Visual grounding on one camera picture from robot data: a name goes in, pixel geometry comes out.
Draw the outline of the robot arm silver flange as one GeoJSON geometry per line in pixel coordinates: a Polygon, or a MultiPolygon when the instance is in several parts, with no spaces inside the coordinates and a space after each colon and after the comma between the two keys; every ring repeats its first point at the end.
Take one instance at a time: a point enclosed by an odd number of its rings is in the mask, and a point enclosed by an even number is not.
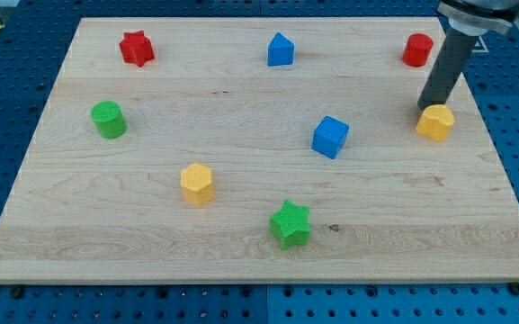
{"type": "Polygon", "coordinates": [[[519,0],[440,0],[437,12],[468,36],[488,31],[506,35],[519,14],[519,0]]]}

